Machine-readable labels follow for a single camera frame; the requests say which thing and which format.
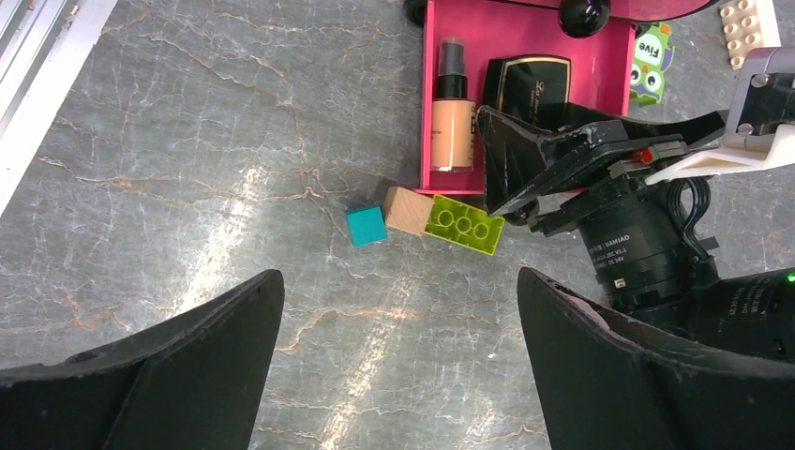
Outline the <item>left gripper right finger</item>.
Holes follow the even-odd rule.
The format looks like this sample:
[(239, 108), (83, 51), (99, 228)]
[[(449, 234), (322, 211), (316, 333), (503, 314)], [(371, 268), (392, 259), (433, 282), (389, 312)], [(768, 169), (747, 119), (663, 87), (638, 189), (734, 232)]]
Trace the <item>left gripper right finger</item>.
[(517, 304), (555, 449), (790, 449), (794, 273), (724, 279), (673, 333), (531, 268)]

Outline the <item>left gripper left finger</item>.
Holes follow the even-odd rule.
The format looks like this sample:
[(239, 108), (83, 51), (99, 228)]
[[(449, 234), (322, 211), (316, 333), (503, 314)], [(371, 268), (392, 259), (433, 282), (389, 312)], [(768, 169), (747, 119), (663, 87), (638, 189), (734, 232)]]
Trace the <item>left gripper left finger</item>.
[(1, 373), (5, 449), (245, 449), (284, 306), (270, 269), (141, 332)]

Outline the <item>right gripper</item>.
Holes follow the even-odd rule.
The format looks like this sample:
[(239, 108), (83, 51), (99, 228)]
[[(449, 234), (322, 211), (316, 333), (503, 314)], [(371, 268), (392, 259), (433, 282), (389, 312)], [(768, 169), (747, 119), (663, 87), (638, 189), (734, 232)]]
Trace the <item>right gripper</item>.
[(484, 106), (476, 121), (487, 211), (545, 236), (578, 231), (617, 309), (674, 302), (718, 279), (715, 243), (695, 233), (711, 191), (703, 175), (651, 176), (719, 137), (727, 118), (654, 123), (571, 104), (556, 128), (543, 129)]

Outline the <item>black compact case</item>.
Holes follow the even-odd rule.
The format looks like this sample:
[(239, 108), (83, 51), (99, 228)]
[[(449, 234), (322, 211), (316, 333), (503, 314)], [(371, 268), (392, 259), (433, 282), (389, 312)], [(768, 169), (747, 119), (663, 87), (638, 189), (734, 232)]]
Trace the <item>black compact case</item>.
[(491, 59), (483, 104), (535, 127), (563, 125), (570, 94), (571, 61), (545, 54)]

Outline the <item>foundation bottle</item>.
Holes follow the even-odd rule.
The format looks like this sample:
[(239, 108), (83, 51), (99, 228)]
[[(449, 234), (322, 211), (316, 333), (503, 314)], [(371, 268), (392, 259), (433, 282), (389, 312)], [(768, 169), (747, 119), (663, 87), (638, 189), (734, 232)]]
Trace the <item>foundation bottle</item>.
[(475, 103), (470, 99), (466, 42), (446, 37), (438, 47), (438, 69), (431, 107), (431, 170), (452, 173), (473, 168)]

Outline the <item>black pink drawer organizer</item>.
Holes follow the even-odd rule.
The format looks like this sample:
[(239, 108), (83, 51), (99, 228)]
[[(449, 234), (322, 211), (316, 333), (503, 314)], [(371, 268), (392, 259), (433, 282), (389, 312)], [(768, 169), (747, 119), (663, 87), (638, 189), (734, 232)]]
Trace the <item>black pink drawer organizer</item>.
[(666, 22), (701, 11), (707, 1), (612, 1), (606, 25), (595, 35), (567, 36), (560, 27), (557, 1), (406, 1), (407, 19), (424, 30), (421, 163), (418, 192), (479, 195), (485, 189), (483, 150), (465, 172), (431, 168), (431, 107), (445, 38), (461, 38), (469, 97), (482, 101), (488, 61), (525, 54), (567, 58), (570, 98), (605, 113), (629, 111), (630, 64), (636, 31), (643, 23)]

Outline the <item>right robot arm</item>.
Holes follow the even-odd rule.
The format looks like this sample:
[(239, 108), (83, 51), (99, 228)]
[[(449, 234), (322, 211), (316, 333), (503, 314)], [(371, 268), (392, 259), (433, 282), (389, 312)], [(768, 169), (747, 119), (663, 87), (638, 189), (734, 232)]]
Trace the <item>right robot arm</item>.
[(476, 120), (487, 210), (534, 233), (578, 231), (610, 306), (673, 335), (735, 353), (794, 359), (794, 272), (720, 278), (696, 226), (704, 175), (652, 183), (725, 129), (725, 112), (645, 122), (566, 104), (549, 129), (484, 106)]

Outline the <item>green lego brick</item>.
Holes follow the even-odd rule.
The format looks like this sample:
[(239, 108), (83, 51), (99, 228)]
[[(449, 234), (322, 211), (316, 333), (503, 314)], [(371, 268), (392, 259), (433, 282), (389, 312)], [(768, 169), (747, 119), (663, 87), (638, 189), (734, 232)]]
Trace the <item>green lego brick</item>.
[(425, 234), (493, 256), (505, 219), (443, 195), (433, 196)]

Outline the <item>green number blocks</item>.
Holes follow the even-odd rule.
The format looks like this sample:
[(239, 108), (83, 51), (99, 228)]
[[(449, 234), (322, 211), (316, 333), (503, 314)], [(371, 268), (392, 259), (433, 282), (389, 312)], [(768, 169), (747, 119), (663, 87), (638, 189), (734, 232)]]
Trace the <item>green number blocks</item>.
[(635, 43), (630, 72), (630, 99), (640, 107), (659, 104), (664, 95), (665, 74), (675, 54), (670, 44), (672, 28), (656, 22)]

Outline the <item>wooden cube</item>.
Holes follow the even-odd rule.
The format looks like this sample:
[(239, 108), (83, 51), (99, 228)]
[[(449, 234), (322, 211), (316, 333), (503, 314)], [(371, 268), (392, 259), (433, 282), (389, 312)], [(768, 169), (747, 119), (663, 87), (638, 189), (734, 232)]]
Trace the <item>wooden cube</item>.
[(405, 187), (390, 187), (382, 206), (388, 228), (422, 236), (428, 224), (434, 200)]

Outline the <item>white lego brick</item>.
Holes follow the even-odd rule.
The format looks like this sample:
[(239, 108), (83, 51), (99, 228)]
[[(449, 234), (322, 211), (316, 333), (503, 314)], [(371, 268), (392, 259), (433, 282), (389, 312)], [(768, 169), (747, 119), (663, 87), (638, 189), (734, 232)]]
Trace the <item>white lego brick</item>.
[(772, 0), (726, 1), (719, 6), (718, 12), (733, 70), (742, 68), (752, 50), (781, 46)]

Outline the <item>teal cube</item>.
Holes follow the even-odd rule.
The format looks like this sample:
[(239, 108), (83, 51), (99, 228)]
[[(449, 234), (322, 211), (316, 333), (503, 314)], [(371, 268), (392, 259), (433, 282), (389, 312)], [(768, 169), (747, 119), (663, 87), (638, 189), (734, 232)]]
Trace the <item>teal cube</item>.
[(361, 248), (385, 240), (388, 237), (382, 209), (378, 205), (346, 213), (352, 244)]

